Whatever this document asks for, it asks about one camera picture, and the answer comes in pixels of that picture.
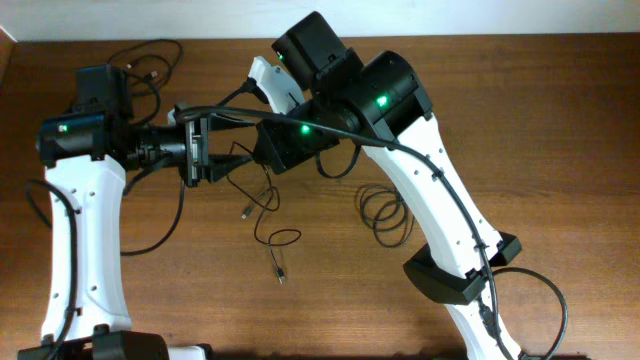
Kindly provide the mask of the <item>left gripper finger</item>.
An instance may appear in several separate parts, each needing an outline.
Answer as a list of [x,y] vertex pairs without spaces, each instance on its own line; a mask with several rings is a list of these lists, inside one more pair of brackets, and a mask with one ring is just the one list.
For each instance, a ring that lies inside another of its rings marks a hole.
[[251,155],[214,154],[208,156],[207,180],[217,182],[235,169],[253,161]]
[[238,128],[254,127],[255,123],[249,120],[233,118],[227,115],[212,113],[206,116],[207,131],[224,131]]

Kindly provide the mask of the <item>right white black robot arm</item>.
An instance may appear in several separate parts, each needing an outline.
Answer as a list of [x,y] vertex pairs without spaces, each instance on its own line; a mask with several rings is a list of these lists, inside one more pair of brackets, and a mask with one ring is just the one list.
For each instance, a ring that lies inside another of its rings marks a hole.
[[519,240],[492,227],[448,157],[431,100],[407,60],[385,51],[363,62],[319,13],[273,43],[285,66],[258,83],[272,114],[258,125],[255,158],[284,173],[349,139],[392,181],[426,244],[405,263],[411,283],[446,307],[471,359],[516,359],[499,313],[496,270]]

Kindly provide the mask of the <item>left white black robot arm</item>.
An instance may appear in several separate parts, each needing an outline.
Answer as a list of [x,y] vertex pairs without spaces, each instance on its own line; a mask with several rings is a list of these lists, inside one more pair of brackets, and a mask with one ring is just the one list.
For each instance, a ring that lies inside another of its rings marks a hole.
[[135,120],[131,73],[109,64],[76,73],[76,99],[43,122],[37,150],[45,170],[26,187],[47,190],[51,213],[52,277],[41,344],[20,359],[211,359],[208,344],[170,347],[162,336],[135,332],[121,275],[120,210],[124,196],[151,173],[175,167],[180,186],[217,181],[249,162],[212,155],[211,131],[247,121],[206,115],[189,123],[153,126]]

